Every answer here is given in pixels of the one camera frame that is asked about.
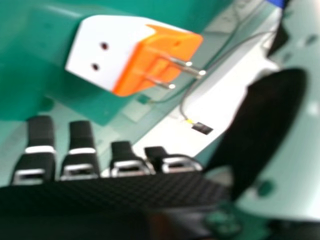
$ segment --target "wire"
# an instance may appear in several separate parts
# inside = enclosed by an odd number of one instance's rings
[[[235,50],[237,50],[239,47],[241,47],[243,44],[257,38],[260,37],[262,35],[266,35],[266,34],[274,34],[274,31],[264,31],[264,32],[260,32],[257,34],[254,34],[244,40],[242,40],[241,42],[237,43],[236,45],[234,45],[233,47],[231,47],[228,51],[226,51],[224,54],[222,54],[221,56],[219,56],[213,63],[211,63],[209,66],[206,67],[206,72],[210,72],[213,68],[215,68],[222,60],[224,60],[226,57],[228,57],[230,54],[232,54]],[[198,86],[198,83],[201,81],[203,77],[198,77],[194,80],[194,82],[190,85],[190,87],[185,91],[184,95],[182,96],[180,105],[179,105],[179,112],[180,114],[184,117],[184,119],[191,123],[194,124],[194,122],[187,116],[187,114],[185,113],[185,103],[186,103],[186,99],[188,98],[188,96],[190,95],[190,93]]]

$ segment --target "blue object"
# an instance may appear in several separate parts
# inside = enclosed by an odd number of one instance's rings
[[[284,8],[285,7],[285,0],[267,0],[268,2],[280,7]]]

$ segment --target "glass surface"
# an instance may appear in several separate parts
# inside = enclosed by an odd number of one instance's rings
[[[2,0],[0,1],[0,185],[8,184],[26,146],[25,120],[50,115],[57,167],[69,145],[69,122],[89,120],[101,169],[110,143],[135,143],[179,104],[193,80],[182,73],[176,89],[159,87],[117,97],[64,70],[80,21],[91,15],[135,15],[196,33],[204,43],[197,67],[248,37],[271,13],[263,0]]]

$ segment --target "metal prong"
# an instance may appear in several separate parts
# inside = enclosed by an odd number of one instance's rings
[[[178,59],[176,57],[170,56],[169,60],[174,63],[177,67],[179,67],[182,71],[191,74],[195,77],[202,77],[206,75],[206,71],[199,69],[197,67],[192,66],[193,63],[191,61],[183,61],[181,59]]]
[[[154,84],[158,85],[159,87],[164,88],[164,89],[172,90],[172,89],[176,88],[176,85],[174,85],[173,83],[163,82],[163,81],[156,79],[154,77],[151,77],[151,76],[147,76],[146,79],[153,82]]]

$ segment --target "thin cable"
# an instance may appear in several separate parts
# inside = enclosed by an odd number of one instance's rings
[[[233,47],[231,47],[228,51],[226,51],[224,54],[222,54],[221,56],[219,56],[212,64],[210,64],[205,70],[206,72],[210,72],[214,67],[216,67],[222,60],[224,60],[226,57],[228,57],[230,54],[232,54],[235,50],[237,50],[239,47],[241,47],[243,44],[249,42],[252,39],[255,39],[257,37],[260,37],[262,35],[266,35],[266,34],[274,34],[274,31],[264,31],[264,32],[260,32],[257,34],[254,34],[244,40],[242,40],[241,42],[237,43],[236,45],[234,45]],[[197,87],[198,83],[200,82],[200,80],[203,78],[203,76],[200,76],[198,78],[196,78],[194,80],[194,82],[191,84],[191,86],[185,91],[180,105],[179,105],[179,112],[180,114],[184,117],[184,119],[193,124],[194,122],[187,116],[187,114],[185,113],[185,103],[186,103],[186,99],[188,98],[188,96],[190,95],[190,93]]]

